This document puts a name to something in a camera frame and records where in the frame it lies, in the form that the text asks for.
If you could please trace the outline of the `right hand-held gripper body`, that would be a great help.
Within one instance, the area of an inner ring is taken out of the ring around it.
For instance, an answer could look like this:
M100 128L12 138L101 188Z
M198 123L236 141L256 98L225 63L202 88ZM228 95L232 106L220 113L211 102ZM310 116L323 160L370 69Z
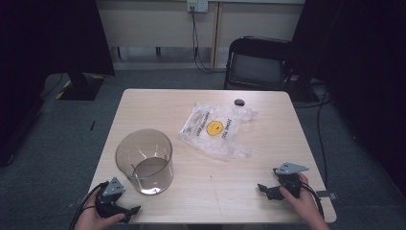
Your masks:
M277 176L280 184L288 190L294 197L300 197L302 180L298 173L308 171L309 167L283 162L278 168L274 169L274 174Z

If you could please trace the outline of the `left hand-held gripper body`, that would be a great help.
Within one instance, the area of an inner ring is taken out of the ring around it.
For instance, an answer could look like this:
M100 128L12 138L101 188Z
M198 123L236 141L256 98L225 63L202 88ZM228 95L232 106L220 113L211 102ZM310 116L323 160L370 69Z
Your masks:
M127 209L116 204L123 193L124 186L116 177L113 177L110 182L102 183L95 201L98 214L104 219L117 214L125 214Z

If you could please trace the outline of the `clear smiley plastic bag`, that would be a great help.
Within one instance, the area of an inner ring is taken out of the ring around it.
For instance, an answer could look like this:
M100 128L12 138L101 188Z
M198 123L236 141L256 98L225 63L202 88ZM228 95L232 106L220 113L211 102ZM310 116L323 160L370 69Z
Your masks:
M250 107L225 103L196 103L180 130L180 138L208 157L229 161L247 158L250 150L235 141L241 124L258 112Z

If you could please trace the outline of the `person's right hand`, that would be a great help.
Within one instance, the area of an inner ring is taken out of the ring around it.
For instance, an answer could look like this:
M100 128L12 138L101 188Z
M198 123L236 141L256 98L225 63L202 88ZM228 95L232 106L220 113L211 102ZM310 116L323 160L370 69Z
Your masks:
M294 197L284 187L280 187L280 192L305 223L312 219L324 219L319 213L312 194L306 189L301 188L299 198Z

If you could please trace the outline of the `person's left hand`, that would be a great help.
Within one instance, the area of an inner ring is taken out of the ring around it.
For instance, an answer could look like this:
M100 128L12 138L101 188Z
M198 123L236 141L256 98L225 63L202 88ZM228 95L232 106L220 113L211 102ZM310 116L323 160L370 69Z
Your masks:
M98 214L95 201L99 190L93 192L85 202L74 230L106 230L109 226L120 222L125 217L125 214L117 214L109 218L102 218Z

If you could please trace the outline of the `grey tape strip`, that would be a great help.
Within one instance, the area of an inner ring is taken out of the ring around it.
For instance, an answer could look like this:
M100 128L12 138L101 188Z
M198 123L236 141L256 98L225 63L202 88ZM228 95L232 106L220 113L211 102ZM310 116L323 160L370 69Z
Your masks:
M334 200L334 199L338 198L337 194L335 194L334 192L329 192L329 191L317 191L316 195L318 197L328 197L331 200Z

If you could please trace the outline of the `dark stand base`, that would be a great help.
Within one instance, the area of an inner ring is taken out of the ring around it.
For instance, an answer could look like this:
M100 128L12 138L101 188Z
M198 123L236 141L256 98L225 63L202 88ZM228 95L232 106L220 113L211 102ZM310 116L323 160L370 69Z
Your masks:
M284 91L293 103L317 103L316 95L309 80L302 76L292 76L285 81Z

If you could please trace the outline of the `black stand base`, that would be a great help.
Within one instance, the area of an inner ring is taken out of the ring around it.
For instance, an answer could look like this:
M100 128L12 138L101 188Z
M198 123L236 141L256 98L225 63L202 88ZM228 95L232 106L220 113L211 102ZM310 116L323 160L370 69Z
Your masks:
M68 87L61 89L64 92L60 100L63 101L94 101L102 87L104 80L96 80L90 74L72 72L68 74Z

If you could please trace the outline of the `black folding chair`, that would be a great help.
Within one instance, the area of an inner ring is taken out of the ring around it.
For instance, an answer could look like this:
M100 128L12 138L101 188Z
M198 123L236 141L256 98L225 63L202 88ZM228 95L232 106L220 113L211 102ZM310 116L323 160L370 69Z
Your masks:
M291 41L247 35L235 39L226 63L224 89L284 90L301 57Z

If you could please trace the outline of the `black curtain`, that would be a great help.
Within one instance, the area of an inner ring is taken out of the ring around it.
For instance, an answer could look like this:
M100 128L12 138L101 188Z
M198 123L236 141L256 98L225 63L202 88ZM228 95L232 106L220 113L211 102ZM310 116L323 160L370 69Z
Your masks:
M7 166L56 73L113 76L96 0L0 0L0 166Z
M304 0L293 40L357 139L406 196L406 0Z

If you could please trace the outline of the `white wall outlet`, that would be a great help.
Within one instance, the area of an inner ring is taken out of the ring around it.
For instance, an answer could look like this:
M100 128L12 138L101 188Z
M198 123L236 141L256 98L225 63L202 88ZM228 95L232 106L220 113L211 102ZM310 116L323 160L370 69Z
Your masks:
M208 9L208 0L187 0L187 12L207 12Z

